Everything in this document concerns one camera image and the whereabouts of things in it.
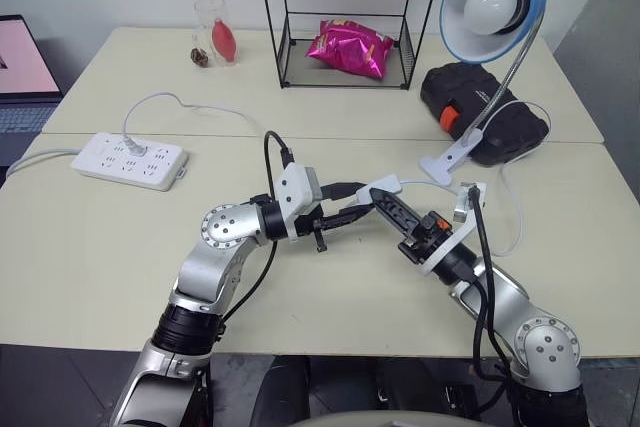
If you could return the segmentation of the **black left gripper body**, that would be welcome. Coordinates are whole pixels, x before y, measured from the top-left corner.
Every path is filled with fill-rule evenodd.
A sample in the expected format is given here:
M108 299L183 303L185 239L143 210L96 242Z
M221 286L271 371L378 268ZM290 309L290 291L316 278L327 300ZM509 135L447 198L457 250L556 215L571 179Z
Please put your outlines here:
M323 217L317 215L302 215L295 222L294 227L299 237L313 236L316 243L316 250L319 253L327 250L327 244L322 234Z

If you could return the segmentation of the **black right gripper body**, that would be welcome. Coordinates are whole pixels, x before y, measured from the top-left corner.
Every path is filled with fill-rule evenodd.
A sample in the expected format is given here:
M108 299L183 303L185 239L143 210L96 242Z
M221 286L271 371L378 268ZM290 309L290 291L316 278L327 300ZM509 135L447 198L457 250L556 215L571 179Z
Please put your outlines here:
M398 249L414 264L421 265L452 235L452 225L436 212L404 220L400 231L405 239Z

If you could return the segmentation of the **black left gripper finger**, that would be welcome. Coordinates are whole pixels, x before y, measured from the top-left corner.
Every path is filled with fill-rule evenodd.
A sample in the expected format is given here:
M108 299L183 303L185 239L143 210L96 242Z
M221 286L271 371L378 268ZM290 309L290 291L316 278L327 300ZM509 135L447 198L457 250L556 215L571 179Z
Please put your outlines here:
M358 204L345 207L336 214L322 218L322 230L333 230L349 225L367 215L373 209L372 204Z
M351 197L365 186L361 182L334 182L321 187L323 199L344 199Z

